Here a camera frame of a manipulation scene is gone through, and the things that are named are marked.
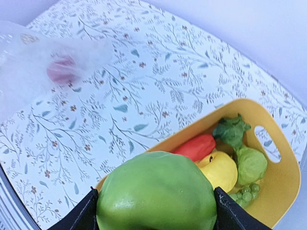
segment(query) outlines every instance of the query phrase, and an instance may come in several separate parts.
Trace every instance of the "black fabric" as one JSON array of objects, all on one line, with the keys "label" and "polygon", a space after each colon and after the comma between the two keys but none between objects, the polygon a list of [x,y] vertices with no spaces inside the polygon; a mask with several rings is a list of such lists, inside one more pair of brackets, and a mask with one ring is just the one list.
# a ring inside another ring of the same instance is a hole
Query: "black fabric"
[{"label": "black fabric", "polygon": [[214,190],[217,220],[214,230],[271,230],[242,209],[220,187]]},{"label": "black fabric", "polygon": [[[242,209],[220,187],[214,190],[217,220],[213,230],[271,230]],[[93,189],[49,230],[99,230],[96,220],[98,191]]]},{"label": "black fabric", "polygon": [[70,213],[48,230],[99,230],[96,220],[98,191],[91,189]]}]

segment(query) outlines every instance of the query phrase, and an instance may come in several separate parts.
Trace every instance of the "basket handle hole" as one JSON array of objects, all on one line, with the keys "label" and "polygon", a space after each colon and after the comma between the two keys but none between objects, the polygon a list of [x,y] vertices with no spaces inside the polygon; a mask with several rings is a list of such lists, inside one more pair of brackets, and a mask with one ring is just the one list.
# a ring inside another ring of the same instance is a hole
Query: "basket handle hole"
[{"label": "basket handle hole", "polygon": [[262,126],[256,126],[254,131],[269,159],[274,163],[280,162],[282,157],[268,131]]}]

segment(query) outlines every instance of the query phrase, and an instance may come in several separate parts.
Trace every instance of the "yellow pepper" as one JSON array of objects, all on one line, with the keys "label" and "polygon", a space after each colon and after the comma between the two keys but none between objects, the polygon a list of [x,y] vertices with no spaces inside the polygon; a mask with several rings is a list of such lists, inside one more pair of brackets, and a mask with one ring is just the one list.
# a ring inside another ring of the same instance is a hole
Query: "yellow pepper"
[{"label": "yellow pepper", "polygon": [[228,193],[236,185],[238,179],[236,163],[228,154],[214,151],[196,165],[210,181],[213,189],[221,187]]}]

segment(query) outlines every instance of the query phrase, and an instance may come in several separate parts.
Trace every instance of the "floral pattern mat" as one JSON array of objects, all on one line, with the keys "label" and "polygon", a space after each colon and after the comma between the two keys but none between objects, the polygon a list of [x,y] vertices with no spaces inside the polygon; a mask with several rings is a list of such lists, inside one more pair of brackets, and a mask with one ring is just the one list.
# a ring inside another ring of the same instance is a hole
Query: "floral pattern mat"
[{"label": "floral pattern mat", "polygon": [[[42,229],[115,167],[236,98],[267,108],[302,159],[303,106],[254,62],[177,16],[137,0],[62,0],[28,28],[107,37],[114,47],[112,64],[50,89],[1,124],[1,165]],[[265,129],[256,133],[278,161]]]}]

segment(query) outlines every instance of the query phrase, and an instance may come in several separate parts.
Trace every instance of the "cabbage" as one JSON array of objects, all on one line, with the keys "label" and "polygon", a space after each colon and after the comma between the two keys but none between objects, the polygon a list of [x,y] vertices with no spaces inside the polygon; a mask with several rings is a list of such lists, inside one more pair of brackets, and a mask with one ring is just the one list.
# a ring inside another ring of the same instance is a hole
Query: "cabbage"
[{"label": "cabbage", "polygon": [[262,152],[243,145],[243,147],[236,150],[236,156],[238,185],[250,185],[264,177],[268,161]]},{"label": "cabbage", "polygon": [[243,135],[250,129],[250,124],[246,124],[238,114],[237,118],[222,118],[212,133],[214,139],[220,139],[234,148],[237,156],[237,183],[241,186],[263,178],[268,166],[262,152],[243,145]]}]

